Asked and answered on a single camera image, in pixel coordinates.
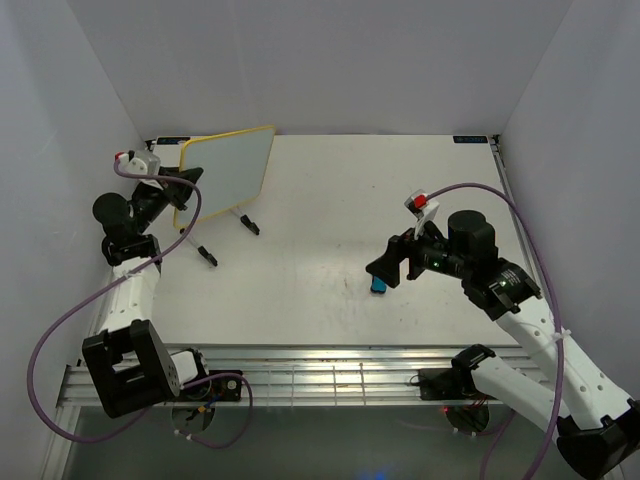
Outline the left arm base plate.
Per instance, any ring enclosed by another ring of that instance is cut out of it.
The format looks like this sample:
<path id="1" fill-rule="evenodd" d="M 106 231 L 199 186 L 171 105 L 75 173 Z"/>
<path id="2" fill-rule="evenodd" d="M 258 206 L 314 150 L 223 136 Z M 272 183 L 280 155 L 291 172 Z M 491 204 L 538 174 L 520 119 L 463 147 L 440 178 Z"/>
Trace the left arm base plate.
<path id="1" fill-rule="evenodd" d="M 215 376 L 190 388 L 184 388 L 179 401 L 201 402 L 238 402 L 241 400 L 243 382 L 242 370 L 210 370 L 208 376 Z"/>

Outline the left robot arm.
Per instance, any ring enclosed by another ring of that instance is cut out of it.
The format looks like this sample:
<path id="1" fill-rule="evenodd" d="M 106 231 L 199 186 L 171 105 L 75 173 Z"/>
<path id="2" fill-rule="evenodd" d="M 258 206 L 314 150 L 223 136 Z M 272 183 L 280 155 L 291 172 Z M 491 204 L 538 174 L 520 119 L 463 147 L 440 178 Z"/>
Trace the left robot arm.
<path id="1" fill-rule="evenodd" d="M 197 400 L 211 390 L 203 356 L 193 348 L 169 353 L 152 325 L 162 262 L 157 238 L 146 232 L 167 206 L 186 207 L 202 174 L 200 167 L 161 168 L 159 186 L 140 182 L 130 199 L 110 192 L 93 204 L 105 233 L 102 253 L 122 282 L 112 291 L 102 326 L 83 341 L 82 354 L 111 418 L 176 399 L 181 391 Z"/>

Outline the yellow framed whiteboard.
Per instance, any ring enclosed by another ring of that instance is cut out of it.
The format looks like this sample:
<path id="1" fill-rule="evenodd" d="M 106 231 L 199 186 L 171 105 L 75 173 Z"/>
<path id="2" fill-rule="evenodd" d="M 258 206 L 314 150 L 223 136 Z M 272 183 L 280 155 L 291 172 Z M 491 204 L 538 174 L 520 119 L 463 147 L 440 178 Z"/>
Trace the yellow framed whiteboard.
<path id="1" fill-rule="evenodd" d="M 265 125 L 187 141 L 179 169 L 203 170 L 196 183 L 202 204 L 192 195 L 185 211 L 174 211 L 174 227 L 187 227 L 194 214 L 202 222 L 254 200 L 262 190 L 275 133 L 275 126 Z"/>

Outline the left blue table label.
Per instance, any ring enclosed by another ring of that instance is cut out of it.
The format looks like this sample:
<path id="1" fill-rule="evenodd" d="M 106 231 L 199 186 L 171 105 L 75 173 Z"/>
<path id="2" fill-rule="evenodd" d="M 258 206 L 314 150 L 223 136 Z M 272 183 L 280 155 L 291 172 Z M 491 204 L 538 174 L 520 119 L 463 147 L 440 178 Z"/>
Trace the left blue table label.
<path id="1" fill-rule="evenodd" d="M 188 136 L 170 136 L 170 137 L 158 137 L 155 141 L 156 146 L 172 146 L 181 145 L 190 140 Z"/>

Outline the right blue table label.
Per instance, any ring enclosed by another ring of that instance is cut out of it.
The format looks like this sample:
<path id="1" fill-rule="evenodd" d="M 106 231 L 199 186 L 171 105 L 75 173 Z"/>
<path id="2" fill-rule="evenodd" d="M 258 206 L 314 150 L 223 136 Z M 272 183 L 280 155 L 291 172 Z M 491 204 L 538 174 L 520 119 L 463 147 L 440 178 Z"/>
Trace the right blue table label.
<path id="1" fill-rule="evenodd" d="M 455 144 L 488 144 L 489 140 L 484 135 L 453 135 Z"/>

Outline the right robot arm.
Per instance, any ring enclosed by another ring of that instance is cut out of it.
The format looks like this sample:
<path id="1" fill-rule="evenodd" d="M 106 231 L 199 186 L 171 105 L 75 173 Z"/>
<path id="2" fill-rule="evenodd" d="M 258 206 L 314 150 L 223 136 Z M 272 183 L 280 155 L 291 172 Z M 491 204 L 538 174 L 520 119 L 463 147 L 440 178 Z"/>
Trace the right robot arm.
<path id="1" fill-rule="evenodd" d="M 464 295 L 524 349 L 549 382 L 547 388 L 475 344 L 451 362 L 451 382 L 464 397 L 486 394 L 508 405 L 553 441 L 584 479 L 600 479 L 639 449 L 639 403 L 611 381 L 568 330 L 557 332 L 539 286 L 498 254 L 494 227 L 474 210 L 448 218 L 446 234 L 426 219 L 392 236 L 365 270 L 390 288 L 425 270 L 460 280 Z"/>

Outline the blue table label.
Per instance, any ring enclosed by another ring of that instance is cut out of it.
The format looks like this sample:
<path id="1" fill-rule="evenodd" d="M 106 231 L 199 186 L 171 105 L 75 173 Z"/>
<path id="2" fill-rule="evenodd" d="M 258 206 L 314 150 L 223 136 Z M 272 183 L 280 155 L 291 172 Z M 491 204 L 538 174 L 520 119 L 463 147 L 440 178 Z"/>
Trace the blue table label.
<path id="1" fill-rule="evenodd" d="M 484 135 L 453 135 L 455 144 L 488 144 L 489 140 Z"/>
<path id="2" fill-rule="evenodd" d="M 170 137 L 158 137 L 155 141 L 156 146 L 172 146 L 181 145 L 190 140 L 188 136 L 170 136 Z"/>

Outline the blue whiteboard eraser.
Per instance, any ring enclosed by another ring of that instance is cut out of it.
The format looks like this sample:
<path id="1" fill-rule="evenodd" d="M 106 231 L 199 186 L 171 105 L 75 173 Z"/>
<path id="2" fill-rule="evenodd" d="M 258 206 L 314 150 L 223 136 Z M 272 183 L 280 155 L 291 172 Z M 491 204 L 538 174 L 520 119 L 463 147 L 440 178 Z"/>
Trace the blue whiteboard eraser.
<path id="1" fill-rule="evenodd" d="M 384 295 L 387 292 L 387 284 L 376 276 L 371 277 L 370 292 L 374 295 Z"/>

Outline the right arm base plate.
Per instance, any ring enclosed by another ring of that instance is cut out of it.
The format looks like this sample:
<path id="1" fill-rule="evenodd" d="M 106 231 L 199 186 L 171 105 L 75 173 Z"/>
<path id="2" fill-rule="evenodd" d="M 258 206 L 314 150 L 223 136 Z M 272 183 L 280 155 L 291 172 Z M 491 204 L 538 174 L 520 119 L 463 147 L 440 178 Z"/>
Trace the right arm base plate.
<path id="1" fill-rule="evenodd" d="M 477 400 L 481 397 L 468 378 L 454 368 L 419 369 L 408 384 L 419 390 L 419 398 L 423 401 Z"/>

